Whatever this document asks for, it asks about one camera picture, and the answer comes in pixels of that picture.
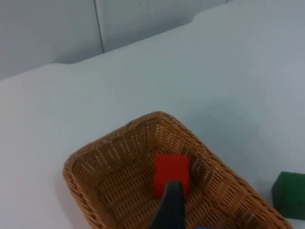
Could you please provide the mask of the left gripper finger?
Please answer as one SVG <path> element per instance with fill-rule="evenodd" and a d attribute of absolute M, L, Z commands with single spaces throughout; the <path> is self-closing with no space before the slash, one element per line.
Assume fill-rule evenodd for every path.
<path fill-rule="evenodd" d="M 153 218 L 149 228 L 185 228 L 185 203 L 181 182 L 169 181 L 166 183 L 159 209 Z"/>

